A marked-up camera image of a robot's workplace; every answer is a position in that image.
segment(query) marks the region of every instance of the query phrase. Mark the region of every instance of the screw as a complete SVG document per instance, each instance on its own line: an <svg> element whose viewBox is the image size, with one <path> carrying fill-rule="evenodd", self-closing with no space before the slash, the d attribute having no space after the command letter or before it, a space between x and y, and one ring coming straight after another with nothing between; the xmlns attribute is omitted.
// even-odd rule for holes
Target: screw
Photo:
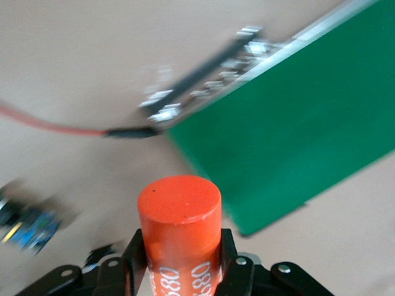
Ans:
<svg viewBox="0 0 395 296"><path fill-rule="evenodd" d="M285 264L278 265L278 270L280 270L282 273L290 273L291 272L291 268L289 268Z"/></svg>
<svg viewBox="0 0 395 296"><path fill-rule="evenodd" d="M72 271L71 269L68 269L68 270L63 271L63 272L60 274L60 276L62 276L62 277L64 278L64 277L66 277L66 276L71 275L72 273L73 273L73 271Z"/></svg>
<svg viewBox="0 0 395 296"><path fill-rule="evenodd" d="M246 265L247 264L247 260L244 259L243 257L239 257L236 259L236 263L239 265Z"/></svg>
<svg viewBox="0 0 395 296"><path fill-rule="evenodd" d="M118 261L117 260L113 260L111 262L109 262L109 267L114 267L118 265Z"/></svg>

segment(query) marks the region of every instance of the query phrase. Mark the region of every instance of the red wire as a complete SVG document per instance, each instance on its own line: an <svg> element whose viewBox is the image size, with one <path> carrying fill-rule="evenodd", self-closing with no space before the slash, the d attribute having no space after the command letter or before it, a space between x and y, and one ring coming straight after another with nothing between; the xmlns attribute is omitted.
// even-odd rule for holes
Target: red wire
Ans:
<svg viewBox="0 0 395 296"><path fill-rule="evenodd" d="M103 136L107 133L106 131L99 131L95 129L71 128L68 126L62 126L46 122L44 120L35 118L29 114L13 110L9 107L6 107L5 105L0 105L0 114L32 128L52 131L54 133L77 134L80 136Z"/></svg>

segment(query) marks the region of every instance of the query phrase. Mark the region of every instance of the orange cylinder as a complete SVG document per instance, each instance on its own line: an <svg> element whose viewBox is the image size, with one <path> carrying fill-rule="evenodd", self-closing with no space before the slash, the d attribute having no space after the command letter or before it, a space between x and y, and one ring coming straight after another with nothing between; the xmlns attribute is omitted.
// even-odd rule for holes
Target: orange cylinder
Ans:
<svg viewBox="0 0 395 296"><path fill-rule="evenodd" d="M138 198L152 293L211 296L220 279L221 195L197 176L171 176Z"/></svg>

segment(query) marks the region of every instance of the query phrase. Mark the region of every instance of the green circuit board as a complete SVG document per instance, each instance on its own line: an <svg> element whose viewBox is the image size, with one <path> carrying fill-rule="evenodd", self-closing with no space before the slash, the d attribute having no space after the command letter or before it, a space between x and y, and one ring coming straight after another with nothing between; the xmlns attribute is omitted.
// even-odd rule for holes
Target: green circuit board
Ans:
<svg viewBox="0 0 395 296"><path fill-rule="evenodd" d="M395 148L395 1L378 1L170 137L250 235Z"/></svg>

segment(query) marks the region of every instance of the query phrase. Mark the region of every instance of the black connector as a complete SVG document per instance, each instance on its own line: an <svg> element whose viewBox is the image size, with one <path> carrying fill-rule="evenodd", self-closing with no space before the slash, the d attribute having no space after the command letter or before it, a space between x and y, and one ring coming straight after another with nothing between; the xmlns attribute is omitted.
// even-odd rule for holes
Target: black connector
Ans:
<svg viewBox="0 0 395 296"><path fill-rule="evenodd" d="M104 134L105 137L125 138L125 139L144 139L157 136L161 131L151 127L143 126L140 128L115 128L109 129Z"/></svg>

